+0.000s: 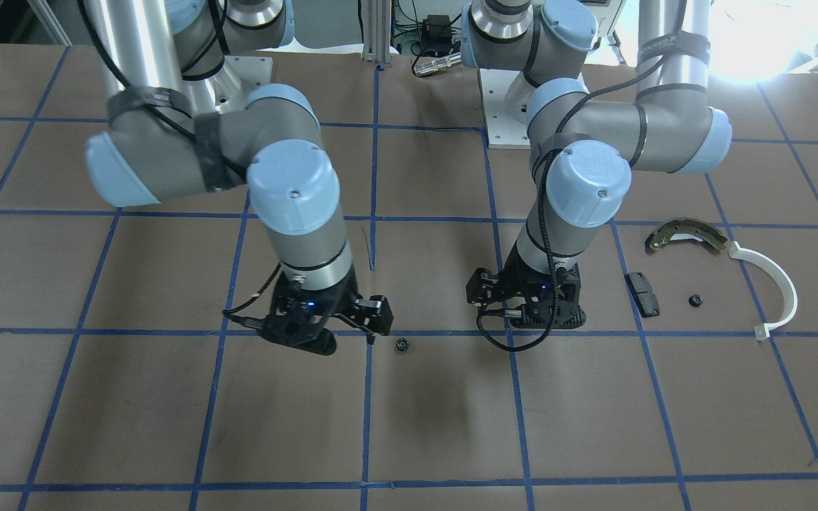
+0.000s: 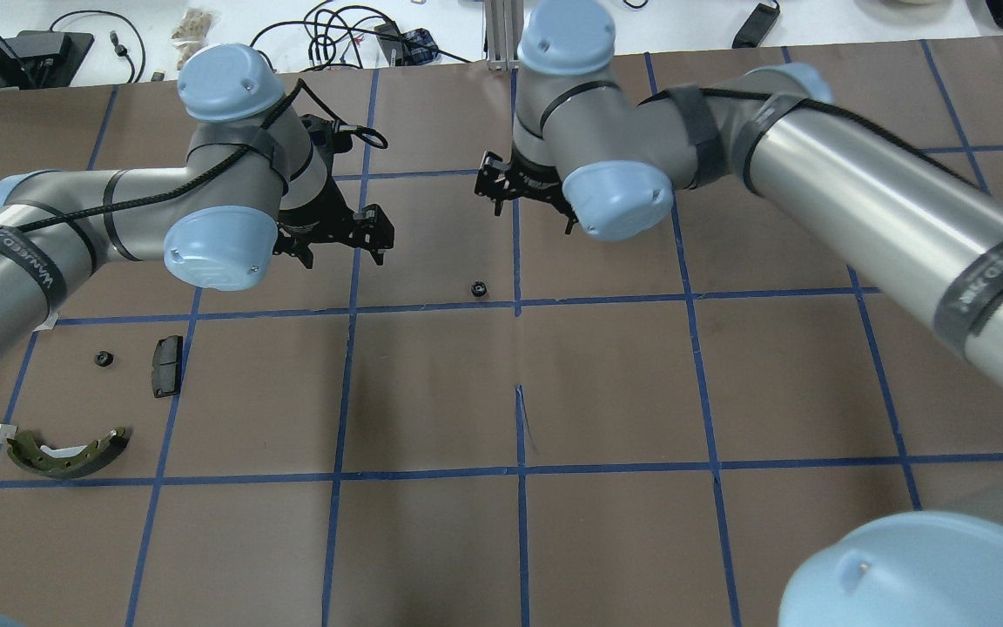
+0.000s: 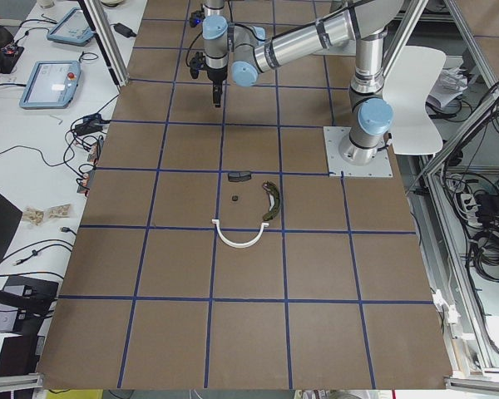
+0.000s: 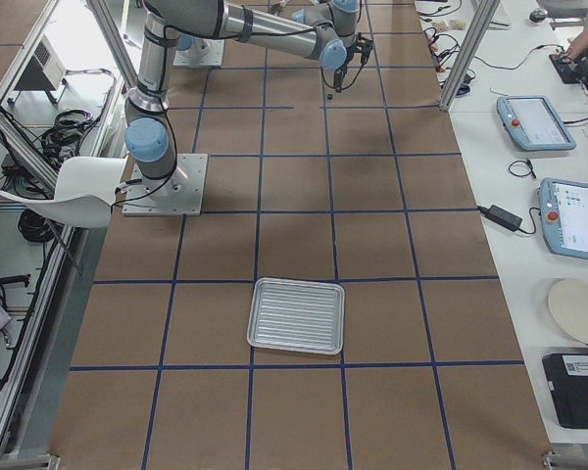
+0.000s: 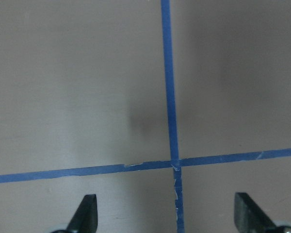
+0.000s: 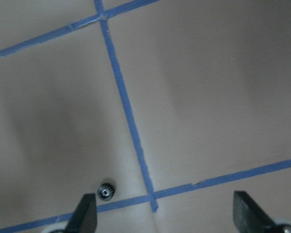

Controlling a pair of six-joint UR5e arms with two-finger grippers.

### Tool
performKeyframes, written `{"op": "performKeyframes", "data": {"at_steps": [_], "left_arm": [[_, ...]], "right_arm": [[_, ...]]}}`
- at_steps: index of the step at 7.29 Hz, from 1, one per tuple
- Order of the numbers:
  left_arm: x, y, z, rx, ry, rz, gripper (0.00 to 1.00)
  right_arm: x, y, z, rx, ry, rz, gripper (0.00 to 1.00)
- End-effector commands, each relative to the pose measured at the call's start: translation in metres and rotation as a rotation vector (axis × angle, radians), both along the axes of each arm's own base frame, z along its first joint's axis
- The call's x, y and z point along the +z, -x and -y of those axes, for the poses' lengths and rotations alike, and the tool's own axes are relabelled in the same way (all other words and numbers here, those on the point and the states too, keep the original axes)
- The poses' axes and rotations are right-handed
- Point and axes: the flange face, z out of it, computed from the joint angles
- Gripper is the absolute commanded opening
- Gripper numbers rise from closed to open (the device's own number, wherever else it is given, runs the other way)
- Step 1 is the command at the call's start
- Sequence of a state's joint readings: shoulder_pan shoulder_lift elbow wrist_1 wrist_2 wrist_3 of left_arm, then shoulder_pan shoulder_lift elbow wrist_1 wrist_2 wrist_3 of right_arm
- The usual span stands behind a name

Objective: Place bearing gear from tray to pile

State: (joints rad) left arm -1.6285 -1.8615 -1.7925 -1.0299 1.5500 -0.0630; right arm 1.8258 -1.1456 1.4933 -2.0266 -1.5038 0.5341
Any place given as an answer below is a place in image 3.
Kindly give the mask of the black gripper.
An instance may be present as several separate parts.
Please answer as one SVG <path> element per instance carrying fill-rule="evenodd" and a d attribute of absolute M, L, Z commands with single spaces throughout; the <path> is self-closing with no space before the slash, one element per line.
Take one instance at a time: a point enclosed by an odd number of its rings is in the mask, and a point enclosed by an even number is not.
<path fill-rule="evenodd" d="M 227 79 L 227 67 L 213 68 L 207 67 L 207 76 L 213 83 L 212 99 L 214 107 L 220 108 L 223 96 L 223 84 Z"/>

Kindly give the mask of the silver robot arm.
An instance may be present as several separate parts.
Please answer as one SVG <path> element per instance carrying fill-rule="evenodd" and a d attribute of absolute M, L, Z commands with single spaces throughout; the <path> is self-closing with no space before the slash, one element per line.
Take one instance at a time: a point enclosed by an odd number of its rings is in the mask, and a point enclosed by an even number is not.
<path fill-rule="evenodd" d="M 314 21 L 273 37 L 259 27 L 230 22 L 222 1 L 204 1 L 200 19 L 205 51 L 192 62 L 193 75 L 205 70 L 212 82 L 212 101 L 220 106 L 223 84 L 253 86 L 259 75 L 277 70 L 315 52 L 353 40 L 355 70 L 349 86 L 353 125 L 339 144 L 351 165 L 366 165 L 393 124 L 393 108 L 383 99 L 383 42 L 387 25 L 402 7 L 400 1 L 346 1 Z"/>
<path fill-rule="evenodd" d="M 225 0 L 202 0 L 201 6 L 206 17 L 220 15 L 225 17 Z"/>

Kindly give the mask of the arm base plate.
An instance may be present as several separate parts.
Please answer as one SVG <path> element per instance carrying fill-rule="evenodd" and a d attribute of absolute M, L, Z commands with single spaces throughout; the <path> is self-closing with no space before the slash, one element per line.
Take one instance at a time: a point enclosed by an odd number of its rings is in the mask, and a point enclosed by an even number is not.
<path fill-rule="evenodd" d="M 392 178 L 392 166 L 383 136 L 379 136 L 373 148 L 361 149 L 350 140 L 350 130 L 348 126 L 323 128 L 329 176 Z"/>

